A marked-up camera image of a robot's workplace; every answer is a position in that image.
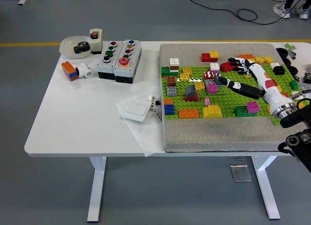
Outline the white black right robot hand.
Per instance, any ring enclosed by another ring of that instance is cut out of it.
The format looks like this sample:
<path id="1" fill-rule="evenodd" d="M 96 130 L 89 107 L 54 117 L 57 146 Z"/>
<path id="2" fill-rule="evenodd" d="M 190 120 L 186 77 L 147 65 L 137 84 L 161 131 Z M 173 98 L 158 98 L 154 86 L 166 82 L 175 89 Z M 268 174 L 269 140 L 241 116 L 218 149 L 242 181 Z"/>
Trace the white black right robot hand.
<path id="1" fill-rule="evenodd" d="M 252 76 L 256 80 L 258 87 L 234 82 L 219 76 L 218 80 L 223 85 L 240 95 L 252 99 L 263 98 L 270 106 L 270 112 L 275 118 L 282 119 L 297 110 L 294 101 L 281 94 L 273 80 L 260 64 L 245 58 L 229 58 L 228 61 L 230 65 L 235 66 L 234 70 L 237 71 L 238 74 Z"/>

